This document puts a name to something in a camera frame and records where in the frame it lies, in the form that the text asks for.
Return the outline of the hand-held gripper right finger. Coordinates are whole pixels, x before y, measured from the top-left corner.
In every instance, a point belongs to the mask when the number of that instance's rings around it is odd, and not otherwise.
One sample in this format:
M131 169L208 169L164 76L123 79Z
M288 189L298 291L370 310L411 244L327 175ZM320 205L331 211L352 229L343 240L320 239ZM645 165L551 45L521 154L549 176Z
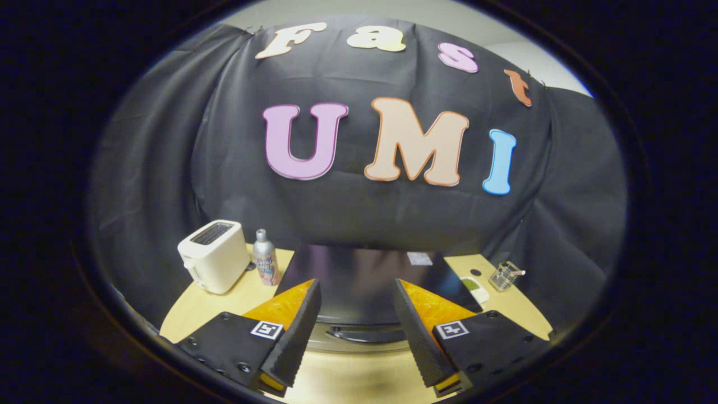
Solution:
M404 279L395 280L393 307L421 379L438 397L494 388L551 347L497 310L475 313Z

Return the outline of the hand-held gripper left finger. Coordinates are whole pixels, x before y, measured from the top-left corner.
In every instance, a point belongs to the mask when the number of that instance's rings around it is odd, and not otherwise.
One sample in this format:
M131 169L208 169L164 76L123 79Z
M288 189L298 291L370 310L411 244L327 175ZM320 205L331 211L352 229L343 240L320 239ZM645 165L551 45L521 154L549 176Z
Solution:
M177 347L244 388L283 397L294 386L320 309L320 281L309 279L243 315L221 312Z

